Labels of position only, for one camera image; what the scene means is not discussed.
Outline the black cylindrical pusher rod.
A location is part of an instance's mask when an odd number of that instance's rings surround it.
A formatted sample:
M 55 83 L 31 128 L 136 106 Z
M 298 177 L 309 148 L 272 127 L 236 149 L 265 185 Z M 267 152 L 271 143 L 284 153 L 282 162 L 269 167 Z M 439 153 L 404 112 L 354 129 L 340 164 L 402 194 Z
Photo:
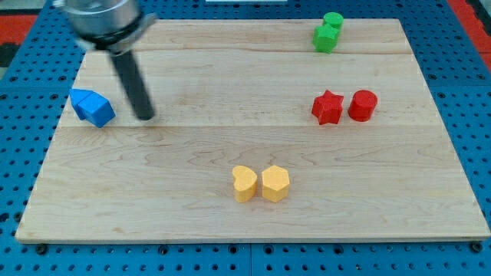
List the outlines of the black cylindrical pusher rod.
M 133 52 L 111 55 L 110 59 L 135 117 L 139 120 L 152 119 L 155 112 Z

